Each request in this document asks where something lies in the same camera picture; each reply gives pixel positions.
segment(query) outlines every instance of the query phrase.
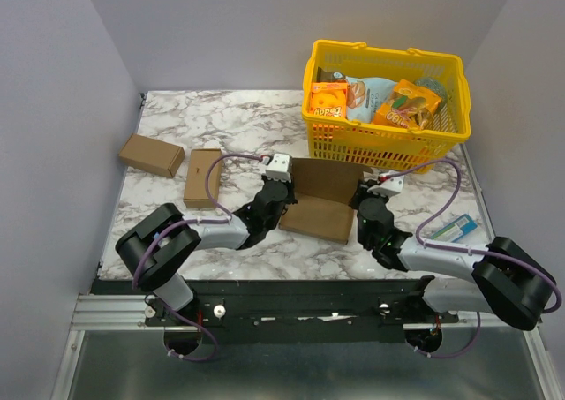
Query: snack bag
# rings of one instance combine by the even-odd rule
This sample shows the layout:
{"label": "snack bag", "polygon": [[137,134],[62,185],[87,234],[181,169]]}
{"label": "snack bag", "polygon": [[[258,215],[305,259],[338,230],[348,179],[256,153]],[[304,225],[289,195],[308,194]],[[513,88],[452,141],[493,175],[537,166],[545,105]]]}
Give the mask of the snack bag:
{"label": "snack bag", "polygon": [[310,92],[310,113],[345,118],[346,82],[315,82]]}
{"label": "snack bag", "polygon": [[347,82],[347,120],[370,124],[382,102],[387,100],[396,82],[384,78],[353,78],[340,72],[318,68],[320,82]]}
{"label": "snack bag", "polygon": [[438,108],[441,98],[428,88],[401,79],[389,98],[374,115],[377,125],[424,129]]}

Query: metal floor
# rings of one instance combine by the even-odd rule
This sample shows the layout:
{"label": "metal floor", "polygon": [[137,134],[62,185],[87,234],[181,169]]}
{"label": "metal floor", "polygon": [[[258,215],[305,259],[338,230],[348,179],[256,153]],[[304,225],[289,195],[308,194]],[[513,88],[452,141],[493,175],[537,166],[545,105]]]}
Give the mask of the metal floor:
{"label": "metal floor", "polygon": [[[441,351],[473,329],[445,328]],[[534,400],[544,398],[524,335],[483,328],[468,354],[419,356],[403,344],[224,346],[192,364],[168,358],[159,331],[86,332],[72,399]]]}

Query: small cardboard box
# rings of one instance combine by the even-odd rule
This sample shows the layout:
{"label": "small cardboard box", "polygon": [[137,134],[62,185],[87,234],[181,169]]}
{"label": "small cardboard box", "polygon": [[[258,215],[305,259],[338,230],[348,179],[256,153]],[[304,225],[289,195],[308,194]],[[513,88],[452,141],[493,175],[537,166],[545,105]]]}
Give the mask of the small cardboard box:
{"label": "small cardboard box", "polygon": [[321,159],[292,159],[298,204],[289,206],[280,228],[347,244],[355,211],[349,202],[367,166]]}
{"label": "small cardboard box", "polygon": [[185,158],[185,151],[180,146],[134,133],[118,156],[135,169],[161,177],[174,177]]}
{"label": "small cardboard box", "polygon": [[[222,150],[217,148],[194,149],[188,162],[188,173],[186,174],[185,195],[183,200],[188,208],[215,208],[215,205],[206,196],[204,182],[210,166],[218,157],[222,155]],[[220,176],[222,175],[222,162],[215,165],[210,174],[210,192],[218,200],[220,193]]]}

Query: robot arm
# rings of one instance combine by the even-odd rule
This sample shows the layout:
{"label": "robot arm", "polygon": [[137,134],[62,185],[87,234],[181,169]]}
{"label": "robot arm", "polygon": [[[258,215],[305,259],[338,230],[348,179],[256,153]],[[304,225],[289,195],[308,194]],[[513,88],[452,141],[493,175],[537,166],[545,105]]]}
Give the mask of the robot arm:
{"label": "robot arm", "polygon": [[[497,237],[489,245],[440,241],[433,241],[434,248],[421,245],[413,234],[394,226],[394,216],[386,208],[388,197],[402,190],[401,178],[392,177],[384,183],[374,180],[359,183],[350,203],[358,211],[358,242],[385,268],[404,272],[421,270],[457,278],[437,279],[424,289],[423,300],[435,312],[489,312],[514,328],[532,330],[553,290],[524,266],[535,268],[547,280],[555,282],[553,277],[516,243],[504,237]],[[489,252],[511,256],[519,263],[498,260],[490,257]]]}
{"label": "robot arm", "polygon": [[297,202],[290,171],[290,156],[274,155],[262,176],[261,191],[227,222],[195,218],[196,224],[188,224],[192,220],[185,219],[174,204],[163,204],[123,235],[116,243],[116,251],[134,275],[154,239],[165,229],[176,227],[142,265],[138,286],[143,291],[152,291],[171,309],[179,311],[194,298],[190,287],[177,273],[181,265],[194,251],[243,250],[265,239],[267,233],[276,228],[287,206]]}

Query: screw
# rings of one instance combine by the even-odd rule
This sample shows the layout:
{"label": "screw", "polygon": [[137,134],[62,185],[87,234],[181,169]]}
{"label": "screw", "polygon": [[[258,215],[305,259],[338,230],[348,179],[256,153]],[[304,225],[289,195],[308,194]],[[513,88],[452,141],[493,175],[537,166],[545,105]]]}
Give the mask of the screw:
{"label": "screw", "polygon": [[379,313],[381,316],[387,316],[388,314],[390,314],[390,307],[388,307],[388,304],[382,303],[379,306]]}

